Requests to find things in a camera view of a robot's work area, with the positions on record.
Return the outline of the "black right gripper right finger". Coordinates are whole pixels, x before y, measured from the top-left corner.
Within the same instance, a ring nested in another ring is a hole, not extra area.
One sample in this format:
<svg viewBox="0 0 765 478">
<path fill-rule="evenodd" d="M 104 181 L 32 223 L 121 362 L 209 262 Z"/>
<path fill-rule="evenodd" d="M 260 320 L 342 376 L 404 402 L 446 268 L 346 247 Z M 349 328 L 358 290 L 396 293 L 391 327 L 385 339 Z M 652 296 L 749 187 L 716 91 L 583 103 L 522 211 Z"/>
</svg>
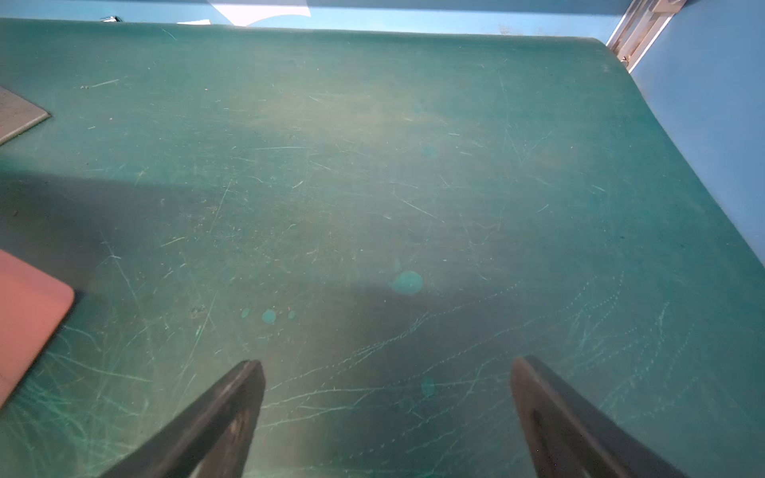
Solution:
<svg viewBox="0 0 765 478">
<path fill-rule="evenodd" d="M 683 477 L 539 358 L 512 362 L 510 388 L 539 477 Z"/>
</svg>

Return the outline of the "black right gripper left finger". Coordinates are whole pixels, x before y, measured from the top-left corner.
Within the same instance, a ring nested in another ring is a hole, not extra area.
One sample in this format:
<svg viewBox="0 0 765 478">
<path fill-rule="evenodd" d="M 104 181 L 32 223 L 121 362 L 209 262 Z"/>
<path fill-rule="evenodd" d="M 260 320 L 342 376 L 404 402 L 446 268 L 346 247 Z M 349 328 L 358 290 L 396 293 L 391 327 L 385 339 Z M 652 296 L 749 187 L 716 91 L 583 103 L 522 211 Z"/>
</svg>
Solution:
<svg viewBox="0 0 765 478">
<path fill-rule="evenodd" d="M 105 477 L 241 477 L 264 394 L 258 360 L 244 360 Z"/>
</svg>

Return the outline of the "pink plastic storage box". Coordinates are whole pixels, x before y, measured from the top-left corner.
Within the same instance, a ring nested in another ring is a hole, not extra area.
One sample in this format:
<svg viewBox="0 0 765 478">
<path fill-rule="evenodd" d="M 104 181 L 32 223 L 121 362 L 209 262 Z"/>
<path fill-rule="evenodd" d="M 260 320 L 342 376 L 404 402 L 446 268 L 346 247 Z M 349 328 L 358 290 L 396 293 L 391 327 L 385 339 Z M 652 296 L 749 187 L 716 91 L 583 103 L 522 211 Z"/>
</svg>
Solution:
<svg viewBox="0 0 765 478">
<path fill-rule="evenodd" d="M 1 253 L 1 401 L 41 354 L 73 306 L 69 285 L 6 251 Z"/>
</svg>

